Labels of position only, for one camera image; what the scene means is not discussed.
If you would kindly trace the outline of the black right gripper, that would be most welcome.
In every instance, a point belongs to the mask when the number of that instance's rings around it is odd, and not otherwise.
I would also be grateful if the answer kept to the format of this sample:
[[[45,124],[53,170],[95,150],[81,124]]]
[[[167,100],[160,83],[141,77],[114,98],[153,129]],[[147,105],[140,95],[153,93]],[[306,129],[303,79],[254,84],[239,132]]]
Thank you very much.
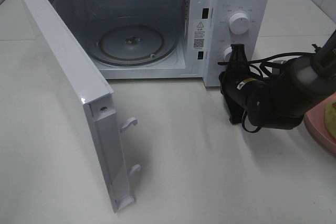
[[[261,71],[248,63],[244,44],[231,44],[231,49],[230,63],[219,80],[229,121],[235,125],[242,124],[246,109],[265,108],[265,80]]]

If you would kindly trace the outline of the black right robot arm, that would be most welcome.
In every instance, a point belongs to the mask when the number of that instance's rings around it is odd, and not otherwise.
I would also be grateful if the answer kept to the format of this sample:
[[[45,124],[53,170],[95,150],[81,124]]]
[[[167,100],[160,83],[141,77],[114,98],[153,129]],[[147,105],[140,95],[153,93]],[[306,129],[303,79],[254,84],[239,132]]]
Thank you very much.
[[[335,34],[314,52],[287,52],[247,60],[245,46],[232,44],[226,69],[219,75],[220,92],[231,124],[291,130],[304,114],[335,93]]]

